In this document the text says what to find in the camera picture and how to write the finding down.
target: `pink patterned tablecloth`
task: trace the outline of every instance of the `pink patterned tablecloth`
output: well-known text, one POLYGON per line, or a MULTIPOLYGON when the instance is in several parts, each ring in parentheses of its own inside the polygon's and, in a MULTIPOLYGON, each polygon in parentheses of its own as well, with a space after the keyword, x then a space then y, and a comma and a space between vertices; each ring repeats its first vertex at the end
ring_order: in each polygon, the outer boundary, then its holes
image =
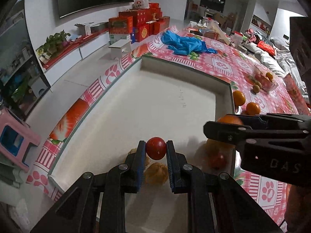
MULTIPOLYGON (((169 29, 172 32, 178 33, 175 26, 169 29)), ((180 36, 189 36, 189 31, 184 30, 178 34, 180 36)), ((201 37, 201 39, 206 42, 207 47, 216 49, 218 54, 191 53, 188 56, 174 55, 173 51, 167 49, 166 45, 161 42, 161 36, 162 33, 158 34, 152 42, 143 44, 124 56, 119 63, 111 66, 105 71, 103 76, 89 86, 50 134, 50 138, 47 139, 30 171, 27 183, 41 188, 52 200, 56 201, 59 199, 61 192, 49 181, 47 174, 58 152, 64 145, 65 139, 72 132, 74 126, 79 122, 86 110, 112 81, 143 54, 180 63, 231 83, 233 90, 239 89, 244 93, 246 104, 256 102, 260 105, 261 114, 268 112, 298 114, 292 99, 287 93, 283 80, 276 76, 275 80, 279 86, 275 91, 270 93, 261 91, 257 95, 251 93, 251 75, 254 66, 259 67, 261 70, 269 71, 256 60, 230 46, 204 37, 201 37)), ((287 184, 244 171, 239 167, 239 161, 236 164, 234 178, 277 224, 282 222, 286 209, 287 184)))

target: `potted plant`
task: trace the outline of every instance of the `potted plant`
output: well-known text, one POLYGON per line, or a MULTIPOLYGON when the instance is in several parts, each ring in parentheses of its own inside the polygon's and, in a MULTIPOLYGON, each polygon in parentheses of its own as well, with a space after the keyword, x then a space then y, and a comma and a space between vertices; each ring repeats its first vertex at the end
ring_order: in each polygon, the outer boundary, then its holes
POLYGON ((62 49, 68 45, 67 36, 70 36, 70 33, 66 33, 63 30, 47 37, 46 42, 36 50, 37 54, 43 57, 43 59, 39 59, 46 64, 51 57, 57 57, 62 49))

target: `pink stool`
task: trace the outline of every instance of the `pink stool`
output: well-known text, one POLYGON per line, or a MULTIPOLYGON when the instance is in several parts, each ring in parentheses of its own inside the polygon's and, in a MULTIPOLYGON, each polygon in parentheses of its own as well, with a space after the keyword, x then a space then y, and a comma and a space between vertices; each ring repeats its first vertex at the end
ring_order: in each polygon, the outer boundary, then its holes
POLYGON ((0 152, 28 172, 24 160, 30 148, 40 144, 40 136, 5 107, 0 113, 0 133, 0 152))

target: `blue stool panel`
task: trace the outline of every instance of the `blue stool panel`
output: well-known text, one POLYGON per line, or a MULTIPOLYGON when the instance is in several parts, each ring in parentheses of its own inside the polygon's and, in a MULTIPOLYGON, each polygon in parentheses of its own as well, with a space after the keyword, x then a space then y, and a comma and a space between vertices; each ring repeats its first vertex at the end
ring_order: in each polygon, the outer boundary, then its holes
POLYGON ((14 156, 18 154, 23 140, 24 137, 22 137, 8 125, 4 127, 0 137, 0 143, 2 146, 14 156))

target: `pink paw print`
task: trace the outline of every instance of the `pink paw print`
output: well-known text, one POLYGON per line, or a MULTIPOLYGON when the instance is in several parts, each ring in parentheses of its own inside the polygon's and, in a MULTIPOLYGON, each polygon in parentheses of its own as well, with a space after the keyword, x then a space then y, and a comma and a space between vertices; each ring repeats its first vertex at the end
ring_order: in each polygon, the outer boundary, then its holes
POLYGON ((268 202, 270 202, 274 196, 275 191, 273 190, 274 188, 274 184, 273 182, 266 182, 266 186, 262 188, 262 192, 264 193, 262 195, 262 199, 265 201, 267 200, 268 202))
POLYGON ((49 190, 45 187, 48 185, 48 179, 43 174, 39 174, 37 171, 32 172, 32 176, 28 175, 27 183, 32 183, 34 181, 34 186, 43 186, 43 192, 49 194, 49 190))
POLYGON ((105 75, 107 76, 106 78, 106 83, 109 85, 112 83, 112 81, 109 80, 109 77, 114 77, 117 78, 120 75, 120 71, 118 70, 118 65, 112 65, 109 69, 106 70, 105 75))

